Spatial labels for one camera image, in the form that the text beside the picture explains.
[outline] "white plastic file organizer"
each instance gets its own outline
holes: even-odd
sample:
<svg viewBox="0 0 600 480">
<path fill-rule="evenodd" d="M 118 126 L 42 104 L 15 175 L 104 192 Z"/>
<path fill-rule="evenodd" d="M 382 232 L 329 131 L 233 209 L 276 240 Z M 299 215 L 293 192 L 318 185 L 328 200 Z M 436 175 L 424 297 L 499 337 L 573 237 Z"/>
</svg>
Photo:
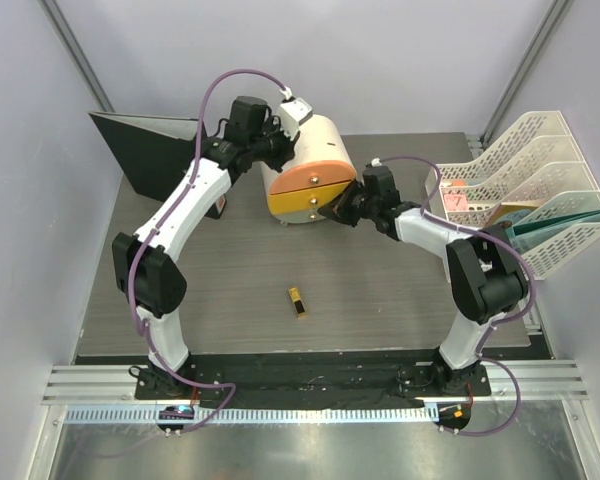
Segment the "white plastic file organizer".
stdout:
<svg viewBox="0 0 600 480">
<path fill-rule="evenodd" d="M 546 200 L 520 223 L 600 209 L 598 184 L 560 112 L 526 113 L 476 160 L 439 167 L 443 184 L 463 180 L 468 186 L 441 187 L 432 212 L 462 225 L 483 226 L 503 201 Z M 434 186 L 431 172 L 427 192 Z M 469 210 L 447 211 L 447 193 L 466 195 Z M 542 280 L 599 237 L 600 223 L 572 225 L 524 258 Z"/>
</svg>

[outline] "white connector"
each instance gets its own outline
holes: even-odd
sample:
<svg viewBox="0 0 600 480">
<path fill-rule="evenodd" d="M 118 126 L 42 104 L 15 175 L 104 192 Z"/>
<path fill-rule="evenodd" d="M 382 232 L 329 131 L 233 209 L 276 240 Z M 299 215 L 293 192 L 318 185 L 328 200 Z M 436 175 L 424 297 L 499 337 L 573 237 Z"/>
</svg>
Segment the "white connector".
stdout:
<svg viewBox="0 0 600 480">
<path fill-rule="evenodd" d="M 285 100 L 291 100 L 293 98 L 293 92 L 289 87 L 285 86 L 284 90 L 280 90 L 280 93 L 282 94 L 282 98 Z"/>
<path fill-rule="evenodd" d="M 296 98 L 290 102 L 281 103 L 276 115 L 280 117 L 280 125 L 285 135 L 293 140 L 300 132 L 300 125 L 313 115 L 313 109 L 302 98 Z"/>
</svg>

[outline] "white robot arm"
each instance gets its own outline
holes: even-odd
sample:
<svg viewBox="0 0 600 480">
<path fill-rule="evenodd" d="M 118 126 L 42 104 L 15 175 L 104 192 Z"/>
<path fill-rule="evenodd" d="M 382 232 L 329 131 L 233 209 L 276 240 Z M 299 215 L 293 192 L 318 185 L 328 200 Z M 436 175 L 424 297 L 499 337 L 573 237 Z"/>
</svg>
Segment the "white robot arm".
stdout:
<svg viewBox="0 0 600 480">
<path fill-rule="evenodd" d="M 442 389 L 458 390 L 477 368 L 478 353 L 492 323 L 527 295 L 522 268 L 495 243 L 437 224 L 423 215 L 419 205 L 403 202 L 386 166 L 372 162 L 362 177 L 362 182 L 352 182 L 318 211 L 352 227 L 362 218 L 372 220 L 380 233 L 447 259 L 458 313 L 434 355 L 433 366 Z M 485 229 L 485 233 L 508 244 L 498 226 Z M 491 268 L 485 272 L 483 264 Z"/>
<path fill-rule="evenodd" d="M 187 284 L 176 267 L 184 244 L 205 214 L 221 213 L 224 194 L 255 161 L 280 170 L 293 158 L 300 126 L 312 117 L 311 107 L 300 98 L 287 99 L 275 116 L 266 118 L 267 111 L 263 100 L 238 97 L 223 138 L 211 137 L 203 142 L 204 156 L 197 168 L 191 164 L 162 207 L 133 237 L 120 233 L 114 239 L 116 282 L 127 296 L 133 259 L 141 245 L 147 243 L 134 277 L 136 312 L 140 319 L 148 321 L 156 350 L 174 372 L 189 356 L 178 308 Z M 162 368 L 153 352 L 149 359 Z"/>
</svg>

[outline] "orange lid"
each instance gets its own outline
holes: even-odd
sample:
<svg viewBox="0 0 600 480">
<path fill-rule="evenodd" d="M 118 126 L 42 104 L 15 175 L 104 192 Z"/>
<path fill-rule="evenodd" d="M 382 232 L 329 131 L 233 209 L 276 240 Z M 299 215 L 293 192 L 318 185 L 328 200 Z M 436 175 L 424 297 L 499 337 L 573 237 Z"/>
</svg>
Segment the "orange lid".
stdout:
<svg viewBox="0 0 600 480">
<path fill-rule="evenodd" d="M 269 194 L 275 195 L 316 186 L 331 185 L 332 183 L 347 182 L 354 178 L 356 178 L 356 170 L 347 162 L 321 160 L 303 163 L 279 174 L 271 184 Z"/>
</svg>

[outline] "small yellow object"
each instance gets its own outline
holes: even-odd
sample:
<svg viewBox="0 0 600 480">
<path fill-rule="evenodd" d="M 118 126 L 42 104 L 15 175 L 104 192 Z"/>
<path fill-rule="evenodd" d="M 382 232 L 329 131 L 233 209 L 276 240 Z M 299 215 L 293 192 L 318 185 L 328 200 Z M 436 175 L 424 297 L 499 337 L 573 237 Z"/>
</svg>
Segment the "small yellow object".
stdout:
<svg viewBox="0 0 600 480">
<path fill-rule="evenodd" d="M 304 309 L 304 304 L 302 303 L 302 297 L 300 297 L 300 292 L 296 287 L 291 287 L 289 289 L 289 296 L 291 297 L 291 301 L 293 302 L 293 306 L 296 308 L 296 315 L 298 318 L 303 318 L 307 316 L 307 311 Z"/>
</svg>

